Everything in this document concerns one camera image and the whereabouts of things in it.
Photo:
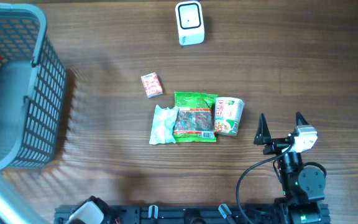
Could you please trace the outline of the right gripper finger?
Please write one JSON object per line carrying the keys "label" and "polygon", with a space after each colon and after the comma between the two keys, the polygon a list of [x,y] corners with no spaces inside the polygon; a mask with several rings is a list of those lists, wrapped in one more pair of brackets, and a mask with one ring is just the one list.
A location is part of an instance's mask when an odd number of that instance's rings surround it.
{"label": "right gripper finger", "polygon": [[299,111],[296,113],[296,125],[297,126],[308,125],[308,122]]}
{"label": "right gripper finger", "polygon": [[257,128],[257,132],[256,132],[255,138],[254,138],[254,144],[255,145],[266,145],[266,144],[270,144],[271,141],[272,141],[272,138],[270,135],[269,127],[267,125],[264,114],[261,113],[260,117],[259,117],[259,124],[258,124],[258,128]]}

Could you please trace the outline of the instant noodle cup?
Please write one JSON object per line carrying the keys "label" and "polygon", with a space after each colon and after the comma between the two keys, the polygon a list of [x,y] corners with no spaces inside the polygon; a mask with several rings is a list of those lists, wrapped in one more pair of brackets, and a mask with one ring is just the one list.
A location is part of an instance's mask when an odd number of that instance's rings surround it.
{"label": "instant noodle cup", "polygon": [[245,103],[239,98],[217,97],[215,99],[214,132],[236,136]]}

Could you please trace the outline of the green gummy candy bag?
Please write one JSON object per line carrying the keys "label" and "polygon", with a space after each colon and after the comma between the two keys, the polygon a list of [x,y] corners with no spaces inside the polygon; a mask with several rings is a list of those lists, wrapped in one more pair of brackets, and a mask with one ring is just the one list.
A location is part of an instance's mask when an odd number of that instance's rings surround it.
{"label": "green gummy candy bag", "polygon": [[175,92],[176,142],[216,142],[212,109],[217,97],[210,93]]}

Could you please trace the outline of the light teal snack packet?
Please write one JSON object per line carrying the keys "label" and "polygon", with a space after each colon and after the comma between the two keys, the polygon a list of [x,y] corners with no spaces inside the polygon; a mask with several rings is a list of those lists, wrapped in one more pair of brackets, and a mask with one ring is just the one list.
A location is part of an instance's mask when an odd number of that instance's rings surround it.
{"label": "light teal snack packet", "polygon": [[177,120],[178,107],[161,108],[155,107],[152,129],[149,144],[168,144],[176,143],[173,136],[173,128]]}

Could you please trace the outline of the small red white box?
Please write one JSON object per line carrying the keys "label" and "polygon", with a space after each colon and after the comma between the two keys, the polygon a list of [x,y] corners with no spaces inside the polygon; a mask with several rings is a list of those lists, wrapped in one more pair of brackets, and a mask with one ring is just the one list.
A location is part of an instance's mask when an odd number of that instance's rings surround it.
{"label": "small red white box", "polygon": [[144,86],[147,98],[161,95],[163,93],[163,88],[158,79],[158,75],[155,72],[141,76],[140,79]]}

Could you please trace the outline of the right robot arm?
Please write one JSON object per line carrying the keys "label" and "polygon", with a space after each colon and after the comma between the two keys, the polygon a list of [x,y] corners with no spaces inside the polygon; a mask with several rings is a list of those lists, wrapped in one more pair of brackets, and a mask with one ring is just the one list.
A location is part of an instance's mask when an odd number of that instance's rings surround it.
{"label": "right robot arm", "polygon": [[318,132],[300,112],[296,127],[284,138],[272,138],[263,114],[254,139],[264,146],[263,154],[273,155],[273,169],[282,185],[284,197],[275,199],[282,223],[330,223],[329,209],[324,200],[326,169],[317,162],[304,163],[301,153],[312,149]]}

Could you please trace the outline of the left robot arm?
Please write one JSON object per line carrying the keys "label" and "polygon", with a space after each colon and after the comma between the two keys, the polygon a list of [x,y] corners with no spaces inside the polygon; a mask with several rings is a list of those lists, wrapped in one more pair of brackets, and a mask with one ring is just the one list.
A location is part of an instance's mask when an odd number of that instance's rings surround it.
{"label": "left robot arm", "polygon": [[[0,221],[3,223],[47,223],[0,173]],[[119,215],[94,196],[69,214],[68,223],[120,223]]]}

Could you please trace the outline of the white barcode scanner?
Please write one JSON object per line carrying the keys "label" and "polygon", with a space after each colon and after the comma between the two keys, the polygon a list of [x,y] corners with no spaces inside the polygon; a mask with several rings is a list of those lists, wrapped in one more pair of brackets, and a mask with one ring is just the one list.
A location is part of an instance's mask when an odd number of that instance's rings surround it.
{"label": "white barcode scanner", "polygon": [[175,6],[178,41],[181,46],[204,42],[203,11],[199,1],[179,2]]}

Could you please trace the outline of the grey plastic shopping basket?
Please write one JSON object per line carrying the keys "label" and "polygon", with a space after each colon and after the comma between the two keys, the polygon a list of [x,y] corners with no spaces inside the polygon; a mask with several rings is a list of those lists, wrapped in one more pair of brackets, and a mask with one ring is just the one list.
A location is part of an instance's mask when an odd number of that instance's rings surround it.
{"label": "grey plastic shopping basket", "polygon": [[31,4],[0,3],[0,170],[54,157],[67,74]]}

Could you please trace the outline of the black mounting rail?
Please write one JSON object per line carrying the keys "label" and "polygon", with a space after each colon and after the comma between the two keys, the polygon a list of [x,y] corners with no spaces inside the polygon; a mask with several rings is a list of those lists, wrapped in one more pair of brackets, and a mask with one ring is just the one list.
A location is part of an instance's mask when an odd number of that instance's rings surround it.
{"label": "black mounting rail", "polygon": [[[112,210],[118,214],[118,222],[122,224],[147,223],[245,223],[237,207],[229,207],[231,215],[227,218],[221,214],[218,207],[168,207],[159,206],[157,217],[149,213],[149,207],[112,205]],[[313,215],[313,209],[293,208],[288,212],[290,223],[331,223],[329,209],[326,204],[319,206],[320,214]],[[280,219],[279,208],[273,204],[248,204],[247,216],[252,223],[283,223]]]}

